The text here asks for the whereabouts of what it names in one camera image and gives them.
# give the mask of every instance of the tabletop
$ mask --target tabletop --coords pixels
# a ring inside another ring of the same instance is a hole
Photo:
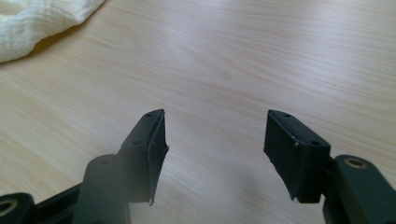
[[[396,188],[396,2],[107,0],[0,64],[0,195],[39,203],[163,108],[155,204],[133,223],[324,223],[262,152],[269,109]]]

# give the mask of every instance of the cream fabric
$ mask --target cream fabric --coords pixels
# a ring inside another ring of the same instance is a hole
[[[0,0],[0,63],[84,22],[105,0]]]

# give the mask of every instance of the wood grain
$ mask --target wood grain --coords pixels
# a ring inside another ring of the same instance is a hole
[[[396,4],[108,0],[0,64],[0,195],[82,180],[140,117],[166,112],[156,203],[133,223],[324,223],[262,152],[268,109],[373,162],[396,188]]]

